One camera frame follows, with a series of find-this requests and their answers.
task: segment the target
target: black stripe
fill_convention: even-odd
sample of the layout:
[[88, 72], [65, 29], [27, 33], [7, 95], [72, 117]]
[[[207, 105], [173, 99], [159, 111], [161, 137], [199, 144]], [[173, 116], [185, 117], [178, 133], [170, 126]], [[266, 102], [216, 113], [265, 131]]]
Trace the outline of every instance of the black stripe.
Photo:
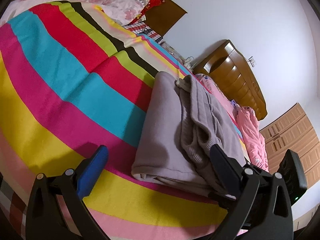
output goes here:
[[2, 176], [2, 174], [0, 172], [0, 188], [1, 188], [2, 181], [3, 181], [3, 176]]
[[109, 33], [107, 33], [105, 30], [101, 28], [101, 26], [91, 17], [90, 14], [88, 14], [83, 8], [80, 2], [68, 2], [68, 1], [60, 1], [61, 3], [70, 3], [73, 9], [80, 14], [80, 16], [85, 19], [88, 23], [90, 23], [97, 31], [101, 32], [106, 38], [108, 38], [112, 44], [116, 47], [116, 50], [119, 51], [126, 51], [129, 58], [142, 67], [144, 70], [146, 70], [151, 76], [155, 77], [158, 73], [158, 70], [156, 70], [153, 66], [151, 66], [148, 62], [146, 62], [144, 59], [142, 59], [137, 52], [134, 50], [133, 47], [124, 47], [124, 43], [120, 40], [118, 40], [115, 37], [112, 37]]

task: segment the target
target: red pillow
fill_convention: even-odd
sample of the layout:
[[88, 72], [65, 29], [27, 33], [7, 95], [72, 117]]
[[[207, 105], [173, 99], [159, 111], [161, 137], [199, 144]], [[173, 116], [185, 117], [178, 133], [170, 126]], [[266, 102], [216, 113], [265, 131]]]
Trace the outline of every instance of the red pillow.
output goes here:
[[141, 16], [143, 16], [148, 10], [150, 10], [152, 7], [154, 6], [158, 6], [161, 5], [162, 3], [164, 3], [164, 0], [150, 0], [150, 2], [146, 5], [145, 8], [143, 8], [143, 10], [141, 11], [141, 13], [132, 21], [130, 22], [130, 24], [134, 24], [135, 22], [137, 22], [139, 20], [139, 18]]

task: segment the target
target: pink comforter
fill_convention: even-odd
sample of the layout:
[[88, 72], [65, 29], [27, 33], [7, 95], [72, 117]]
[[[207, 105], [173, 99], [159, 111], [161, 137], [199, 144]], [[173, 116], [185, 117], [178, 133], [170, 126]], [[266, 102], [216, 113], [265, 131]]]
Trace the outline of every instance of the pink comforter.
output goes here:
[[236, 121], [242, 134], [244, 144], [252, 164], [269, 171], [264, 137], [259, 133], [259, 122], [251, 107], [236, 104], [238, 114]]

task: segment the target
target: wooden cabinet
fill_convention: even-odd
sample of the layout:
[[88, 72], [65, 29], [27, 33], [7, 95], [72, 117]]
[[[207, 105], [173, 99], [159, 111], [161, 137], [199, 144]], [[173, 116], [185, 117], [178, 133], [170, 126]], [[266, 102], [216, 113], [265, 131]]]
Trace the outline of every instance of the wooden cabinet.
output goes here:
[[266, 141], [269, 172], [275, 173], [287, 149], [299, 155], [308, 187], [320, 179], [320, 142], [300, 104], [262, 129]]

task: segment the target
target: floral pillow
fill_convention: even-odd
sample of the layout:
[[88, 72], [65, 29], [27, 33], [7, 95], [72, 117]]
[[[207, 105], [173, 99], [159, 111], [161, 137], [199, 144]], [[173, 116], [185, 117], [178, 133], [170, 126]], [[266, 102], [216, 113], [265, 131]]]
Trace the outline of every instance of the floral pillow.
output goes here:
[[[61, 0], [15, 0], [10, 3], [0, 19], [0, 26], [20, 13], [38, 4]], [[140, 0], [69, 0], [98, 4], [103, 11], [121, 26], [128, 25], [145, 7]]]
[[145, 15], [145, 13], [148, 10], [150, 10], [154, 6], [159, 6], [159, 5], [163, 4], [164, 2], [165, 2], [164, 0], [150, 0], [150, 2], [147, 4], [147, 6], [141, 11], [141, 13], [130, 24], [136, 23], [139, 20], [139, 18], [141, 16]]

